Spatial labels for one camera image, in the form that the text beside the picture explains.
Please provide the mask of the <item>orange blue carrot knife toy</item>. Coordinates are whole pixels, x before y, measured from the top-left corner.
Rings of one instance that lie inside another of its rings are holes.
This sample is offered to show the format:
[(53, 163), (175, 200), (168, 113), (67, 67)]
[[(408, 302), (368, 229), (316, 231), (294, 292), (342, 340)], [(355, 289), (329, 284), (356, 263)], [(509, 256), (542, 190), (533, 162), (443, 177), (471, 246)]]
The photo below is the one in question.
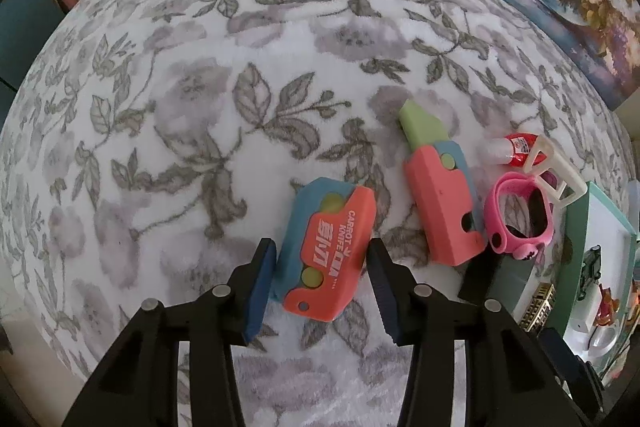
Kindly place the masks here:
[(352, 302), (376, 218), (375, 194), (318, 178), (295, 197), (271, 285), (286, 311), (332, 322)]

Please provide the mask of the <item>black rectangular box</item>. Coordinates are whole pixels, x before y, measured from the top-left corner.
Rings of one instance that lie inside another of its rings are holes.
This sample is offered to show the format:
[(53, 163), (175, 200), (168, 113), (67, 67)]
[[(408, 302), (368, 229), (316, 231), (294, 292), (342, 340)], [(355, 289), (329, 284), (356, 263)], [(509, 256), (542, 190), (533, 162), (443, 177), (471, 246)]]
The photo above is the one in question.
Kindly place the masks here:
[(462, 277), (458, 297), (473, 305), (495, 299), (512, 313), (534, 269), (535, 261), (516, 260), (491, 249), (471, 259)]

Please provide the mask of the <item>orange knife toy green blade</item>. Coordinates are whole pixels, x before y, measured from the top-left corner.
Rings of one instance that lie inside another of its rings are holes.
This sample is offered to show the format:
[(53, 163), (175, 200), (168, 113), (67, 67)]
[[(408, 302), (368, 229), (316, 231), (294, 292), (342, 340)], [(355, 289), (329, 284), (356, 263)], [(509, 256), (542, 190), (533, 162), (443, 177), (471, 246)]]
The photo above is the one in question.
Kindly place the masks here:
[(405, 101), (398, 120), (410, 147), (405, 176), (431, 259), (457, 267), (487, 243), (480, 200), (462, 148), (444, 124), (418, 103)]

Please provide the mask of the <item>pink smart watch band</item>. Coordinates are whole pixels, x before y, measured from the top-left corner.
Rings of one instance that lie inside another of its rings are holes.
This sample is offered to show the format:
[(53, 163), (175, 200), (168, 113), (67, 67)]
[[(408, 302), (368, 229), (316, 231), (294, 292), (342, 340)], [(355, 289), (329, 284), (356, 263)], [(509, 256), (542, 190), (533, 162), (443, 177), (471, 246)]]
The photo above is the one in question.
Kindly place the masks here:
[(491, 187), (484, 223), (491, 249), (516, 260), (534, 259), (553, 239), (547, 195), (532, 176), (516, 171), (503, 174)]

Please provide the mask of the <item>black toy car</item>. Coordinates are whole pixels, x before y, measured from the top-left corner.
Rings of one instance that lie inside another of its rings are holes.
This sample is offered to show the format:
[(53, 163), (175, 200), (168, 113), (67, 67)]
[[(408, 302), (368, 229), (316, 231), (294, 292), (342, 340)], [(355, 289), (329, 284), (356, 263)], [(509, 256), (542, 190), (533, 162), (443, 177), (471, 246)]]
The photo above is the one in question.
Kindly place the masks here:
[(582, 301), (587, 295), (588, 288), (592, 283), (597, 283), (601, 277), (601, 246), (594, 245), (586, 251), (582, 259), (582, 269), (580, 270), (579, 288), (577, 300)]

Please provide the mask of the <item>brown pink puppy toy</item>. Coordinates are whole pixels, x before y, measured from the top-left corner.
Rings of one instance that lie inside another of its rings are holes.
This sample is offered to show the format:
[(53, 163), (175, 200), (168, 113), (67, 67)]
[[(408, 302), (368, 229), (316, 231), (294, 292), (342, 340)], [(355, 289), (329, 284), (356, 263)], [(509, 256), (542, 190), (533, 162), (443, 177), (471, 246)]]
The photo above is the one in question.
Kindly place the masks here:
[(601, 293), (601, 301), (598, 308), (596, 318), (594, 319), (594, 325), (603, 327), (613, 325), (616, 320), (616, 314), (620, 309), (620, 300), (612, 297), (612, 291), (610, 288), (604, 288), (599, 286)]

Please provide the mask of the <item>white power adapter cube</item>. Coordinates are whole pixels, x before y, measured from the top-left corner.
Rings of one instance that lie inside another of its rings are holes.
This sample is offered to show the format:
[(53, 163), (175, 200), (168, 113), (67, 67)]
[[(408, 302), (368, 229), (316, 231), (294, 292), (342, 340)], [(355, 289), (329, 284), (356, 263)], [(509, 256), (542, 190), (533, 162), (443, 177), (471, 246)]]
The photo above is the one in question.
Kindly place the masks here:
[(588, 359), (603, 357), (614, 347), (618, 335), (620, 335), (620, 326), (617, 322), (593, 326), (589, 332), (577, 334), (578, 353)]

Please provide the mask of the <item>red white small bottle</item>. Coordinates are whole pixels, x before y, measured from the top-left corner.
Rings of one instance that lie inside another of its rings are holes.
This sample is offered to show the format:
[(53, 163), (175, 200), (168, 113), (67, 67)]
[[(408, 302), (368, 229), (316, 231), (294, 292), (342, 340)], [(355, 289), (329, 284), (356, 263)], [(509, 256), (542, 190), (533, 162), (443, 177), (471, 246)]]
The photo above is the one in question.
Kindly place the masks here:
[(537, 139), (536, 134), (518, 132), (490, 140), (484, 152), (485, 158), (495, 165), (523, 167)]

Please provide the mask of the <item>floral grey white blanket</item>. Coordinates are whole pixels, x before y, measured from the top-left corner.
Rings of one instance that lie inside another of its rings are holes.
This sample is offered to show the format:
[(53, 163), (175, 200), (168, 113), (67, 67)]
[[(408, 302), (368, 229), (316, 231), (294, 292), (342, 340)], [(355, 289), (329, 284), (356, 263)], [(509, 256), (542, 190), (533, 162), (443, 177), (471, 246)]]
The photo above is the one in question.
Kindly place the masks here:
[(407, 100), (458, 142), (543, 133), (620, 208), (631, 142), (601, 95), (503, 0), (80, 0), (1, 133), (1, 254), (65, 376), (86, 378), (142, 300), (178, 305), (283, 239), (319, 176), (376, 196), (374, 233), (427, 258), (404, 176)]

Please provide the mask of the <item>teal white tray box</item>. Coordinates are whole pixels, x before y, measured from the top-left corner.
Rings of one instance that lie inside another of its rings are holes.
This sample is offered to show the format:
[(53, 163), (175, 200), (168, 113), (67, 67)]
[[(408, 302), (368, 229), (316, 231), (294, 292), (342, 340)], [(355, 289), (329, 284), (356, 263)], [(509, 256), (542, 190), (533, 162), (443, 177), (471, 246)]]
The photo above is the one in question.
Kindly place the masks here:
[(570, 260), (559, 271), (547, 325), (599, 375), (624, 342), (636, 244), (636, 229), (597, 184), (566, 208)]

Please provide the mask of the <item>white plastic frame clip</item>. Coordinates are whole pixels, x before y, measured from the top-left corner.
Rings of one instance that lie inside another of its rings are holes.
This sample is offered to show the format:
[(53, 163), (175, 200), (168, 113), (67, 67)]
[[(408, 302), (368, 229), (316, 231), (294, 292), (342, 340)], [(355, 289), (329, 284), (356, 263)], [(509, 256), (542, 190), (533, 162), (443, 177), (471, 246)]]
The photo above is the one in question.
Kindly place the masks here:
[(587, 193), (587, 183), (570, 160), (544, 135), (538, 135), (528, 153), (523, 172), (533, 176), (559, 209), (572, 205)]

